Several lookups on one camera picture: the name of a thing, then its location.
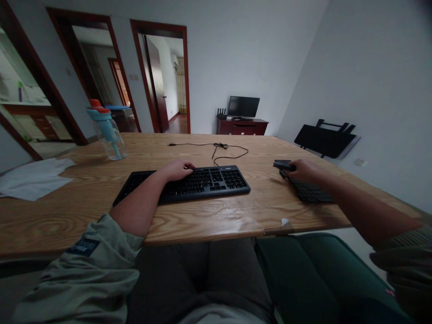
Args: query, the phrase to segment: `jacket patch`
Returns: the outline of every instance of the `jacket patch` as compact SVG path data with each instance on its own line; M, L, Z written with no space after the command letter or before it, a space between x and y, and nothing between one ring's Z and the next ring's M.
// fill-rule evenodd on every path
M92 240L89 238L80 239L74 245L66 250L66 253L79 254L89 257L93 251L98 247L100 241Z

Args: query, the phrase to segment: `keyboard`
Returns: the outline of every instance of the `keyboard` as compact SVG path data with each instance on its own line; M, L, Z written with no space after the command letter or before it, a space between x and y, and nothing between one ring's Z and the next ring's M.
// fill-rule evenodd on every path
M279 174L288 179L296 189L297 196L301 201L309 202L309 203L333 203L334 199L330 194L325 192L320 186L316 184L308 184L305 182L301 182L297 179L287 176L285 171L279 170Z
M132 172L112 205L117 205L154 172L156 171ZM251 187L236 166L201 167L180 181L168 182L159 204L247 194L250 191Z

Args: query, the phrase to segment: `computer monitor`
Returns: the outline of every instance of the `computer monitor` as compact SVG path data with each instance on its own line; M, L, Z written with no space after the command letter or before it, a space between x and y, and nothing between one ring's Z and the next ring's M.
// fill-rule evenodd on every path
M346 132L303 125L294 143L330 158L337 158L355 137L354 134Z
M255 117L257 114L259 98L231 96L228 105L228 116Z

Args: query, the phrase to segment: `cable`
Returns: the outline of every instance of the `cable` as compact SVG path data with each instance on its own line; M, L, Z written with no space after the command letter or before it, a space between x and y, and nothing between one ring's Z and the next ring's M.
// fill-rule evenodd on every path
M237 146L237 145L228 145L228 144L222 144L222 143L207 143L207 144L193 144L193 143L180 143L180 144L176 144L176 143L169 143L168 146L177 146L177 145L195 145L195 146L204 146L204 145L213 145L215 146L215 151L213 152L213 155L211 156L211 159L213 160L213 158L215 157L215 153L218 147L222 147L223 149L228 149L228 147L238 147L241 149L246 150L245 153L243 153L242 155L236 156L236 157L217 157L213 160L213 163L216 166L219 166L219 164L216 163L217 159L220 158L241 158L243 155L246 155L249 153L249 150L247 148L241 147L241 146Z

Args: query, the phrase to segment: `plastic water bottle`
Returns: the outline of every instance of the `plastic water bottle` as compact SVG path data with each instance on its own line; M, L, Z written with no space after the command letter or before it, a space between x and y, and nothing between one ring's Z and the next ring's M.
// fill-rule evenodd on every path
M125 158L126 146L116 122L112 119L111 111L102 107L97 99L90 99L90 104L91 108L87 108L87 113L93 121L94 129L108 158L113 161Z

